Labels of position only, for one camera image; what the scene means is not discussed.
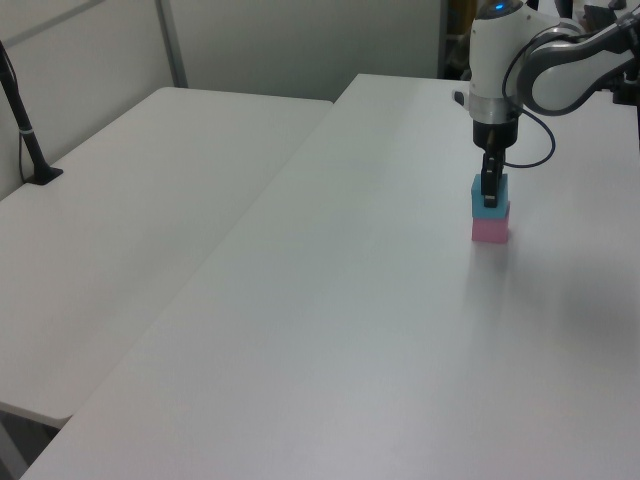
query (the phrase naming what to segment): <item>black cable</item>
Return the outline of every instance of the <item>black cable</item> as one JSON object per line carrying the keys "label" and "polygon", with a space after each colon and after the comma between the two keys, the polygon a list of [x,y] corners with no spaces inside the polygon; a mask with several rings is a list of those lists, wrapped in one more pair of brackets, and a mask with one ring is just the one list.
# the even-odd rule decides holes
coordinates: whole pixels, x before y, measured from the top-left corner
{"label": "black cable", "polygon": [[513,163],[506,163],[505,162],[505,164],[504,164],[505,167],[511,167],[511,168],[534,168],[534,167],[539,167],[540,165],[546,163],[551,157],[553,157],[553,154],[556,151],[556,137],[553,135],[553,132],[547,126],[547,124],[544,123],[542,120],[540,120],[538,117],[536,117],[534,114],[532,114],[532,113],[528,112],[527,110],[525,110],[524,108],[522,108],[520,105],[517,105],[513,100],[511,100],[507,96],[507,82],[509,81],[509,75],[511,75],[511,71],[513,70],[513,67],[516,65],[516,63],[518,63],[518,60],[520,60],[520,57],[524,54],[524,52],[526,52],[531,47],[531,45],[533,45],[535,42],[537,42],[538,39],[539,39],[539,35],[536,35],[534,38],[532,38],[529,41],[529,43],[527,43],[524,47],[522,47],[520,49],[518,54],[511,61],[511,64],[509,65],[509,68],[507,69],[507,73],[505,74],[504,79],[502,80],[502,97],[507,101],[507,103],[511,106],[511,108],[517,110],[518,112],[522,113],[523,115],[526,115],[527,117],[532,119],[534,122],[536,122],[538,125],[540,125],[544,129],[545,132],[547,132],[547,134],[549,135],[549,139],[551,140],[551,150],[549,151],[547,156],[544,157],[539,162],[529,163],[527,165],[516,165],[516,164],[513,164]]}
{"label": "black cable", "polygon": [[18,132],[18,169],[20,170],[20,180],[24,185],[27,181],[24,178],[24,172],[22,171],[22,133]]}
{"label": "black cable", "polygon": [[[9,70],[11,70],[11,76],[13,77],[13,82],[16,84],[16,90],[19,90],[18,88],[18,76],[16,75],[16,71],[13,68],[13,63],[11,63],[11,59],[9,58],[9,55],[7,54],[7,52],[3,52],[4,53],[4,59],[7,62],[7,65],[9,65]],[[24,185],[25,183],[27,183],[27,181],[24,178],[24,172],[22,171],[22,132],[20,132],[18,130],[18,170],[20,171],[20,180],[22,180],[22,184]]]}

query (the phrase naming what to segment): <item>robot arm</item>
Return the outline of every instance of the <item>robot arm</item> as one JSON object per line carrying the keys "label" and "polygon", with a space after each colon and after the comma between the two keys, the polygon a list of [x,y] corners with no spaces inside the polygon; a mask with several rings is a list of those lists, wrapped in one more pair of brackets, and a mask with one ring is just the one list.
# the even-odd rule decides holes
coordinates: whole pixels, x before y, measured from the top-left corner
{"label": "robot arm", "polygon": [[543,115],[564,115],[579,108],[607,80],[636,63],[640,9],[583,42],[558,40],[531,52],[520,70],[522,102]]}
{"label": "robot arm", "polygon": [[473,23],[468,95],[454,99],[469,110],[473,141],[484,150],[485,207],[498,203],[506,149],[518,137],[522,104],[544,115],[579,108],[606,80],[636,62],[640,9],[584,39],[582,28],[550,17],[520,0],[485,7]]}

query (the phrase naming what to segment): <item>white wall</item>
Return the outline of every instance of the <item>white wall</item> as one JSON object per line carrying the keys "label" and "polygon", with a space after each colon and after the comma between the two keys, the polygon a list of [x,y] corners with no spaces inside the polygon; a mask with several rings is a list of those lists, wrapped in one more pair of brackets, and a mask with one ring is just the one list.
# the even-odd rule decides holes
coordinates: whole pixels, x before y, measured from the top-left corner
{"label": "white wall", "polygon": [[335,100],[357,73],[436,77],[441,0],[164,0],[189,87]]}
{"label": "white wall", "polygon": [[[156,89],[173,85],[154,0],[105,0],[7,52],[49,163]],[[0,199],[20,185],[17,137],[2,92]]]}

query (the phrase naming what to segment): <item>white tabletop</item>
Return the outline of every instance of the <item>white tabletop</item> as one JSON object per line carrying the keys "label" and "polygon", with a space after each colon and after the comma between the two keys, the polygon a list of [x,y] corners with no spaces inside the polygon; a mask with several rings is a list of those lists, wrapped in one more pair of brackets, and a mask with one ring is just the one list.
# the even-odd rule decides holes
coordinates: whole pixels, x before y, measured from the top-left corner
{"label": "white tabletop", "polygon": [[331,107],[163,89],[0,203],[0,409],[60,426]]}
{"label": "white tabletop", "polygon": [[635,109],[549,119],[472,244],[456,86],[359,76],[25,479],[637,480]]}

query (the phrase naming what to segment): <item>pink cube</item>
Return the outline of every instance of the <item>pink cube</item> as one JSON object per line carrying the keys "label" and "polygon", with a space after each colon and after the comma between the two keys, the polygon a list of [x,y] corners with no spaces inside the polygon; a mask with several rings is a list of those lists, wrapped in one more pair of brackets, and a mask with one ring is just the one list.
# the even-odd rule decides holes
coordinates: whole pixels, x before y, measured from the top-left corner
{"label": "pink cube", "polygon": [[509,210],[511,210],[511,202],[507,206],[507,216],[504,218],[474,218],[471,240],[474,242],[507,243],[509,240]]}

